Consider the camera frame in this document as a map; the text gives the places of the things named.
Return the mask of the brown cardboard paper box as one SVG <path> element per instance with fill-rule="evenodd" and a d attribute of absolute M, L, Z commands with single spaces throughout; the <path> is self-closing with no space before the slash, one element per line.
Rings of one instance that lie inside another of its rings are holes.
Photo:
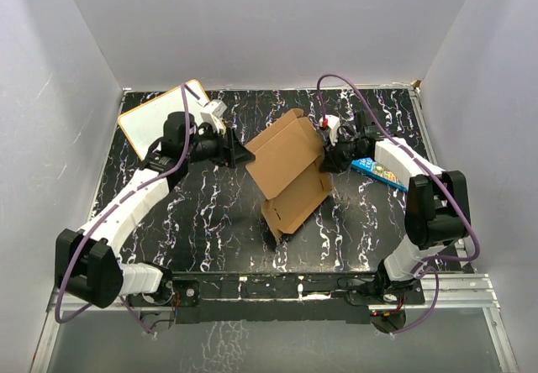
<path fill-rule="evenodd" d="M 294 234 L 329 196 L 330 177 L 319 170 L 323 142 L 310 119 L 293 108 L 247 143 L 256 157 L 246 169 L 260 188 L 261 214 L 277 242 Z"/>

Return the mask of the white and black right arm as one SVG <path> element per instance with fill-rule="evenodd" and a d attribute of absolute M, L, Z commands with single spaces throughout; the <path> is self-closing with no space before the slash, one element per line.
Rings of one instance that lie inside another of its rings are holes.
<path fill-rule="evenodd" d="M 415 152 L 403 138 L 368 123 L 364 112 L 350 126 L 333 115 L 319 119 L 327 133 L 321 171 L 341 173 L 355 160 L 370 158 L 386 166 L 406 188 L 404 237 L 377 267 L 372 281 L 346 283 L 364 297 L 396 302 L 409 292 L 427 263 L 468 235 L 467 181 L 460 171 L 445 171 Z"/>

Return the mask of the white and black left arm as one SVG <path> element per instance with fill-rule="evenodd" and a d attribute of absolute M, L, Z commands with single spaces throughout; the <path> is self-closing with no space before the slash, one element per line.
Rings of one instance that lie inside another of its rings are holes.
<path fill-rule="evenodd" d="M 196 124 L 191 114 L 167 116 L 126 187 L 102 212 L 77 231 L 64 229 L 55 242 L 55 283 L 62 293 L 100 308 L 117 297 L 145 294 L 156 305 L 169 302 L 173 284 L 165 268 L 152 263 L 124 264 L 125 240 L 150 210 L 165 200 L 192 163 L 211 161 L 235 168 L 255 160 L 234 129 Z"/>

